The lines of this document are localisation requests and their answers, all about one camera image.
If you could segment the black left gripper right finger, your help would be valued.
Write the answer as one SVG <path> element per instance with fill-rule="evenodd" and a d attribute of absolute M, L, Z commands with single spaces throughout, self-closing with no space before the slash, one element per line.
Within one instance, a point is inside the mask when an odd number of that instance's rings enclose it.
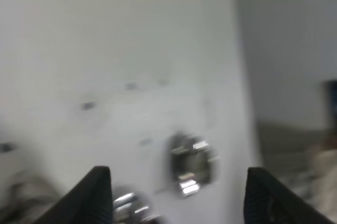
<path fill-rule="evenodd" d="M 259 167 L 247 170 L 243 216 L 247 224 L 332 222 Z"/>

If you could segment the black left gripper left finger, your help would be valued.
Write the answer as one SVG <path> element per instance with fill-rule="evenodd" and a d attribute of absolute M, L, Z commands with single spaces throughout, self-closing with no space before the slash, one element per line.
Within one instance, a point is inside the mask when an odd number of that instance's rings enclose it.
<path fill-rule="evenodd" d="M 110 168 L 95 166 L 60 201 L 35 223 L 106 223 L 113 222 Z"/>

